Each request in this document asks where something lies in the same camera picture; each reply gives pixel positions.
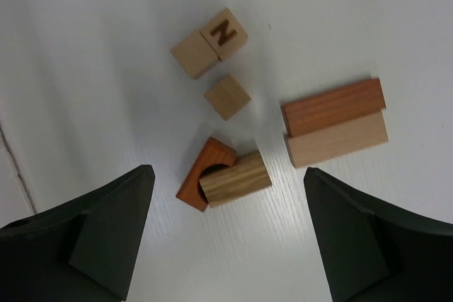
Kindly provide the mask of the red-brown long block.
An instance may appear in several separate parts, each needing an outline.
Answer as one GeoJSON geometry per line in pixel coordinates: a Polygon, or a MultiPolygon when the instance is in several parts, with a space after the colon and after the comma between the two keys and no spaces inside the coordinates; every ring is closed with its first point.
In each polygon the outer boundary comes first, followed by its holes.
{"type": "Polygon", "coordinates": [[[366,79],[281,106],[291,137],[298,137],[383,110],[378,78],[366,79]]]}

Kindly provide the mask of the red-brown arch block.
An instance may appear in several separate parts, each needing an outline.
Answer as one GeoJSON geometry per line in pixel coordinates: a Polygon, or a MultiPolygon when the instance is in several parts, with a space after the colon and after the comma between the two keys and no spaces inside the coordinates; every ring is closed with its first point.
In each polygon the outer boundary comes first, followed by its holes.
{"type": "Polygon", "coordinates": [[[204,212],[208,201],[199,182],[202,174],[212,166],[232,167],[235,161],[236,151],[232,147],[214,137],[209,137],[176,193],[176,198],[198,211],[204,212]]]}

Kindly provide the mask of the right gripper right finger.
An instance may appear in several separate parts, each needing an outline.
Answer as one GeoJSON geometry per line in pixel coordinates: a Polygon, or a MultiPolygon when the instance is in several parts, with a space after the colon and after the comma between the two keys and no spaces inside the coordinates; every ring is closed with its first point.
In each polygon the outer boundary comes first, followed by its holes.
{"type": "Polygon", "coordinates": [[[308,168],[304,188],[333,301],[451,301],[452,225],[308,168]]]}

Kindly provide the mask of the light wood long block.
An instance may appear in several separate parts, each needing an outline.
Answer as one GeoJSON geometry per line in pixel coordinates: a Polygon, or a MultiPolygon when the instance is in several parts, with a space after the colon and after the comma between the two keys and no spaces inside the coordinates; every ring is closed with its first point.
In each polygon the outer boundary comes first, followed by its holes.
{"type": "Polygon", "coordinates": [[[299,137],[286,138],[295,168],[307,167],[389,141],[381,111],[299,137]]]}

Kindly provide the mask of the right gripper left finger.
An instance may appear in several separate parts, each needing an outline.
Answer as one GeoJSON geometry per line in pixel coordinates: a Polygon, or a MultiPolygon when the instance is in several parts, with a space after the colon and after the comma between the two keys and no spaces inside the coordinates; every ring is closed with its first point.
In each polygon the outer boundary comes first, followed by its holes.
{"type": "Polygon", "coordinates": [[[126,301],[154,190],[151,165],[1,228],[2,301],[126,301]]]}

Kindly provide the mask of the wood cube letter N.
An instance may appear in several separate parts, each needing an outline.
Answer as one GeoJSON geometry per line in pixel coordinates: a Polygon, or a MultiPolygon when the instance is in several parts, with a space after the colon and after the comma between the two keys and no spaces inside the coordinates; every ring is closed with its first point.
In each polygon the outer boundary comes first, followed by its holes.
{"type": "Polygon", "coordinates": [[[238,52],[248,39],[247,32],[229,8],[220,11],[200,32],[222,61],[238,52]]]}

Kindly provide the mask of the light wood cube block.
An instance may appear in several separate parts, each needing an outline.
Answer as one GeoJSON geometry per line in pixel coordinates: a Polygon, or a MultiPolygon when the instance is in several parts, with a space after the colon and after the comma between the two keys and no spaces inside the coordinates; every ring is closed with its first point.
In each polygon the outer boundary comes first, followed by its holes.
{"type": "Polygon", "coordinates": [[[200,78],[219,57],[200,31],[194,31],[171,49],[171,54],[192,79],[200,78]]]}

